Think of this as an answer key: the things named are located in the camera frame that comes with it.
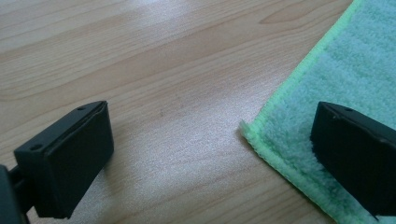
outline wooden table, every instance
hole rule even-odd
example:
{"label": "wooden table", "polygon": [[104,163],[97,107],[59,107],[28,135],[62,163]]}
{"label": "wooden table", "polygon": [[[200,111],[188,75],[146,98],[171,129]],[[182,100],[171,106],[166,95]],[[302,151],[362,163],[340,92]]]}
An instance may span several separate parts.
{"label": "wooden table", "polygon": [[238,133],[351,0],[3,0],[0,163],[108,100],[115,154],[70,220],[332,223]]}

